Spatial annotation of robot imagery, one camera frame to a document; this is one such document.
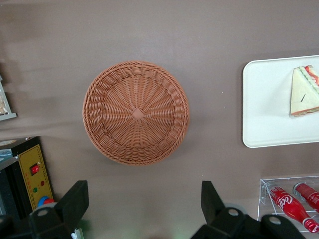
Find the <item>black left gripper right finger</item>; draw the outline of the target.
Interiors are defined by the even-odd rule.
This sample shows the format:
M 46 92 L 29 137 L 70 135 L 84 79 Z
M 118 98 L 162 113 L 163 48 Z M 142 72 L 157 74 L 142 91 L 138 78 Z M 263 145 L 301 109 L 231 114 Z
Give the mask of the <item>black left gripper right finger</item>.
M 259 223 L 237 207 L 227 207 L 210 181 L 202 181 L 201 208 L 206 239 L 260 239 Z

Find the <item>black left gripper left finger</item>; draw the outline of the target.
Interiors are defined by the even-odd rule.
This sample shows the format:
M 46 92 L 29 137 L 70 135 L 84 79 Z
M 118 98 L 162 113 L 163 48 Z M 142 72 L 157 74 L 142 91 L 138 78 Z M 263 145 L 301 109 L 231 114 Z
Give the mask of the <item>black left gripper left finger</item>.
M 88 182 L 79 180 L 59 202 L 44 204 L 30 214 L 32 238 L 70 239 L 88 207 Z

